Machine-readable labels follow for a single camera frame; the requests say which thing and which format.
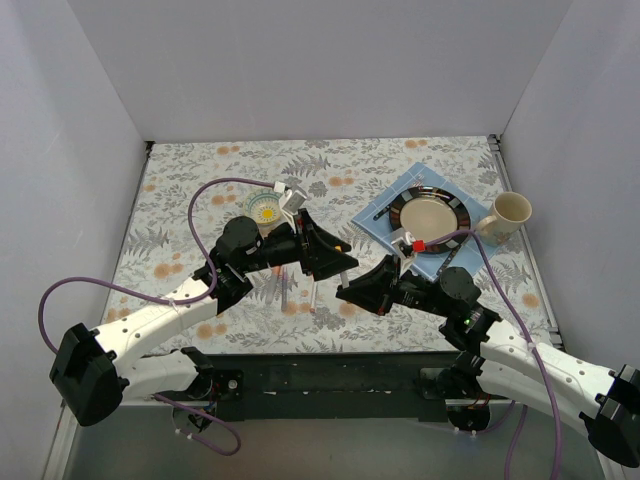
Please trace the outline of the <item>purple pen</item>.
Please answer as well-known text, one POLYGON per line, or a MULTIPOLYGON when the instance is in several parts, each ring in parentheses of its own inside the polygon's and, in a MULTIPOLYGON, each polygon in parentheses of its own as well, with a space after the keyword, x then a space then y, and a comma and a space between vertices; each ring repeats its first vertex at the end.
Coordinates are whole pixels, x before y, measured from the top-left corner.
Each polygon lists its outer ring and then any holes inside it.
POLYGON ((288 310, 288 283, 289 275, 286 267, 281 268, 281 312, 286 313, 288 310))

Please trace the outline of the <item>pink white pen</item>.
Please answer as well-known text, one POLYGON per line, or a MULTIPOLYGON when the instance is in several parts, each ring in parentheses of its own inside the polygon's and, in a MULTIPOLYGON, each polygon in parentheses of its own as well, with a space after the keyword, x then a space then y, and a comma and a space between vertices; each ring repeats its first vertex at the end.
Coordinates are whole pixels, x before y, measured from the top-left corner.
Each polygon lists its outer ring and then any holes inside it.
POLYGON ((310 291, 310 313, 315 313, 317 310, 317 297, 318 297, 318 282, 313 281, 310 291))

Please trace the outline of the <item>grey highlighter pen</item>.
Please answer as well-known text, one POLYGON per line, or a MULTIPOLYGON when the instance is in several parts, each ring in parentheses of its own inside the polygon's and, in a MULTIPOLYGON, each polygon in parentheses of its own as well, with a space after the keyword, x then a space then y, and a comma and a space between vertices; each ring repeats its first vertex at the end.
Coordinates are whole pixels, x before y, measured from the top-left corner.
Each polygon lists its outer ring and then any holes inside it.
POLYGON ((275 292, 277 289, 278 279, 280 276, 281 267, 273 267, 271 269, 271 275, 267 282, 266 293, 265 293, 265 304, 271 305, 274 300, 275 292))

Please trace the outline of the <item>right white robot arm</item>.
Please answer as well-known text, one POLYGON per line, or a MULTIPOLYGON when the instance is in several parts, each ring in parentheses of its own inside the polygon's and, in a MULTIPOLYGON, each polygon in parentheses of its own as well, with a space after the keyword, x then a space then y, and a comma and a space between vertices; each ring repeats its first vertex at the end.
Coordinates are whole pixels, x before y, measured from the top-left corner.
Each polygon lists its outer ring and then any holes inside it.
POLYGON ((461 353, 452 368, 460 395, 484 391, 556 416, 610 460, 638 467, 638 369, 612 370, 527 340, 480 304, 480 290, 465 269, 450 267, 429 281, 402 271, 387 255, 336 296, 379 316, 402 305, 442 317, 440 333, 461 353))

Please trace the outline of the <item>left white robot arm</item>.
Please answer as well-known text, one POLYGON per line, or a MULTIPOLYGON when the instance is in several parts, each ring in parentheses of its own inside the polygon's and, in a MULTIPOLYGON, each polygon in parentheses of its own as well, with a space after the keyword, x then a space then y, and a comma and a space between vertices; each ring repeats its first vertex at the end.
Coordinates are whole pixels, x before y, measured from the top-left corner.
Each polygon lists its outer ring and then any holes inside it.
POLYGON ((150 351, 240 302, 253 288, 249 273, 297 263, 303 274, 322 281, 357 267, 350 250, 306 209, 267 236, 251 218, 235 217, 205 265, 166 297, 112 324, 69 328, 49 378, 82 426, 101 422, 125 398, 182 391, 190 399, 203 399, 213 386, 213 368, 203 354, 186 348, 151 357, 150 351))

